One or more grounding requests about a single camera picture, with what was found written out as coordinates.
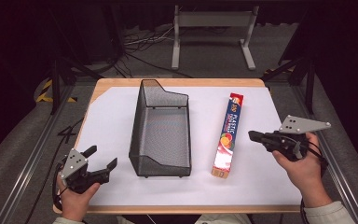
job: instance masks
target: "plastic wrap box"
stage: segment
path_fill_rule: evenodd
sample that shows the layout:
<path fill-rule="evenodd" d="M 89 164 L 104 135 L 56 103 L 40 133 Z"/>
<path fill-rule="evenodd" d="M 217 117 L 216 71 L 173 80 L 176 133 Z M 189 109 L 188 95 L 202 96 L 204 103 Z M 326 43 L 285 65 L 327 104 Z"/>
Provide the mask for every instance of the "plastic wrap box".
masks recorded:
<path fill-rule="evenodd" d="M 243 95 L 231 93 L 229 96 L 227 112 L 213 163 L 212 175 L 222 178 L 228 177 L 240 122 L 242 101 Z"/>

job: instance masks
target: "black mesh basket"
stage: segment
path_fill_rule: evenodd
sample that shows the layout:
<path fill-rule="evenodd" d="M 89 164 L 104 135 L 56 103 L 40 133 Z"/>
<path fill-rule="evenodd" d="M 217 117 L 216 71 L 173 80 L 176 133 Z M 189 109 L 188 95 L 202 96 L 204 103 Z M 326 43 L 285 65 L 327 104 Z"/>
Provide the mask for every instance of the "black mesh basket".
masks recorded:
<path fill-rule="evenodd" d="M 129 157 L 138 176 L 191 172 L 188 96 L 165 91 L 154 79 L 139 89 Z"/>

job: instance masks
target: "white tabletop surface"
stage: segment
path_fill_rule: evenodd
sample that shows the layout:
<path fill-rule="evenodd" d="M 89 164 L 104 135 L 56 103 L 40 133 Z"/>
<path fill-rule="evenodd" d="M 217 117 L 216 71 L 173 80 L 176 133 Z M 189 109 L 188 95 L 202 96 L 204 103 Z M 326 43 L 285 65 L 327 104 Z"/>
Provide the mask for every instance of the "white tabletop surface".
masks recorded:
<path fill-rule="evenodd" d="M 264 87 L 166 87 L 189 95 L 192 172 L 190 176 L 139 177 L 129 149 L 138 87 L 112 87 L 90 106 L 79 135 L 80 152 L 96 145 L 89 171 L 117 158 L 110 182 L 90 205 L 298 205 L 301 195 L 271 153 L 249 139 L 249 131 L 270 133 L 281 126 Z M 211 175 L 231 92 L 244 95 L 236 146 L 227 179 Z"/>

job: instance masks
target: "person's right hand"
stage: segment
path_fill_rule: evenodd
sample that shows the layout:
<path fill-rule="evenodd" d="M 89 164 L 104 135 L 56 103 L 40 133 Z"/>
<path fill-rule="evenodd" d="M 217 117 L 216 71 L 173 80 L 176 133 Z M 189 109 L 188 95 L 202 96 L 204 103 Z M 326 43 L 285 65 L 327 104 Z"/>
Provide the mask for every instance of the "person's right hand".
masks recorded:
<path fill-rule="evenodd" d="M 319 146 L 316 135 L 306 133 L 306 136 L 310 142 Z M 310 148 L 320 153 L 313 144 L 310 144 Z M 277 163 L 286 170 L 290 181 L 300 190 L 306 207 L 319 207 L 332 202 L 324 189 L 321 162 L 318 157 L 307 152 L 307 156 L 303 160 L 289 161 L 278 150 L 272 151 L 272 154 Z"/>

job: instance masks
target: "sleeve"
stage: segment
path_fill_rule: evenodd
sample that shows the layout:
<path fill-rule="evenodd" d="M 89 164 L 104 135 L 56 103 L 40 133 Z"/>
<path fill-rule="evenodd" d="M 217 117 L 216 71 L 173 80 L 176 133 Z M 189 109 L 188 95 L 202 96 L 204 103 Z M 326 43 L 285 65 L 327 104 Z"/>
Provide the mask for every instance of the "sleeve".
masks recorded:
<path fill-rule="evenodd" d="M 304 208 L 310 224 L 354 224 L 341 202 L 333 202 L 316 208 Z"/>
<path fill-rule="evenodd" d="M 57 217 L 53 224 L 84 224 L 83 222 L 72 221 L 64 217 Z"/>

